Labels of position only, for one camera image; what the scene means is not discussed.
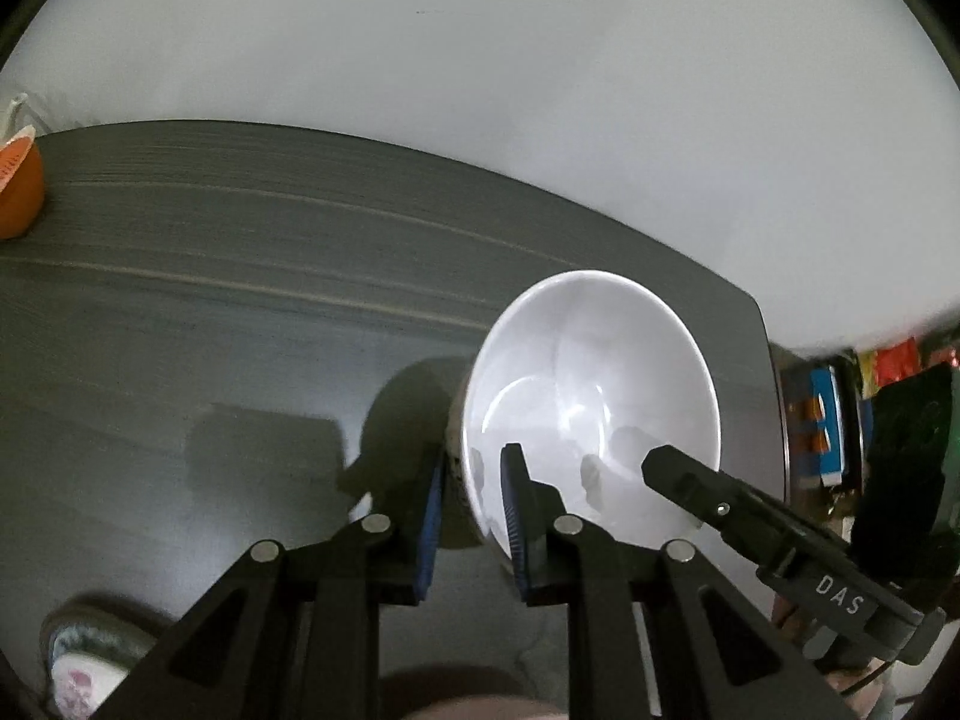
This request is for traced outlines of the white plate pink flowers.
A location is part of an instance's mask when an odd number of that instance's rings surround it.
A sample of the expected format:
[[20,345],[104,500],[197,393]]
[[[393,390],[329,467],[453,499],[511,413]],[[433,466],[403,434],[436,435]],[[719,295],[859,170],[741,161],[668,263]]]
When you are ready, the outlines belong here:
[[60,718],[88,720],[127,675],[125,668],[99,656],[65,653],[50,667],[53,706]]

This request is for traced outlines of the orange tea strainer cup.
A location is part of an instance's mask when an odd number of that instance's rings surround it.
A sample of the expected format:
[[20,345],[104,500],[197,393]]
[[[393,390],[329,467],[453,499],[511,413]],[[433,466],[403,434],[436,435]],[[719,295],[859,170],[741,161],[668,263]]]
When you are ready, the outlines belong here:
[[2,148],[0,239],[23,236],[45,201],[44,166],[36,145],[36,128],[25,125]]

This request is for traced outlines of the red plastic bag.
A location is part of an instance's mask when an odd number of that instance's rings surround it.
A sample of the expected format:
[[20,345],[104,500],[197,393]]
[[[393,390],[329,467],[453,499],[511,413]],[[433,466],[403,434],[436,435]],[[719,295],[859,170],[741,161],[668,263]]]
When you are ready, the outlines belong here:
[[872,353],[871,382],[875,388],[884,388],[901,382],[923,371],[918,341],[914,337]]

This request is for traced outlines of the floral ceramic teapot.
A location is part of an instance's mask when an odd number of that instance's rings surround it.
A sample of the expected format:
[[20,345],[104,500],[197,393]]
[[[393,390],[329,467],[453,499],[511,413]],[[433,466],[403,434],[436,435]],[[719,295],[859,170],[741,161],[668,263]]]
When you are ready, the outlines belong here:
[[28,127],[31,127],[36,135],[52,133],[52,114],[43,101],[36,96],[28,93],[13,94],[8,103],[2,107],[0,140],[2,143],[8,143],[21,130]]

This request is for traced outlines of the white Rabbit bowl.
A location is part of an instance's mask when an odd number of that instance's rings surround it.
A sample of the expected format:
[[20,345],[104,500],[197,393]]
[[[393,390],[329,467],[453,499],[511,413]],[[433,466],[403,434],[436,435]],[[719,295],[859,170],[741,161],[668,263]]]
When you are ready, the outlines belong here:
[[718,468],[721,415],[703,353],[667,302],[630,278],[574,270],[535,283],[496,319],[451,406],[446,444],[472,527],[500,556],[508,444],[568,512],[657,548],[700,522],[649,489],[641,465],[674,445]]

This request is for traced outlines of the small blue floral plate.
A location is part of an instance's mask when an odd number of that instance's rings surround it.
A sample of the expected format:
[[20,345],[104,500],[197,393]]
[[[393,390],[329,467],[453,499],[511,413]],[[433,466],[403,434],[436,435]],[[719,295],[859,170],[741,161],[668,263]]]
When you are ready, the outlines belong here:
[[93,656],[130,671],[155,647],[167,622],[118,596],[82,595],[44,619],[39,644],[47,674],[64,655]]

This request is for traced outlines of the large pink bowl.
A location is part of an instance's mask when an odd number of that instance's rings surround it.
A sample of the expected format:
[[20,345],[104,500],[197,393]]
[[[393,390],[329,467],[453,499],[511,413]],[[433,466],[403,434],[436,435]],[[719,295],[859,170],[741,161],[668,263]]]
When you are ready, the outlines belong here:
[[382,676],[381,718],[568,718],[511,674],[477,665],[423,665]]

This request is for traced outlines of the blue box with orange squares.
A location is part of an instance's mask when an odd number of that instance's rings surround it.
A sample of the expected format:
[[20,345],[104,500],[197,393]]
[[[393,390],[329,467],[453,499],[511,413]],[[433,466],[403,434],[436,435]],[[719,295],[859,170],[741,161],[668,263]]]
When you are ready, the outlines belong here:
[[836,488],[846,472],[846,442],[835,369],[830,364],[791,369],[784,395],[789,450],[799,476]]

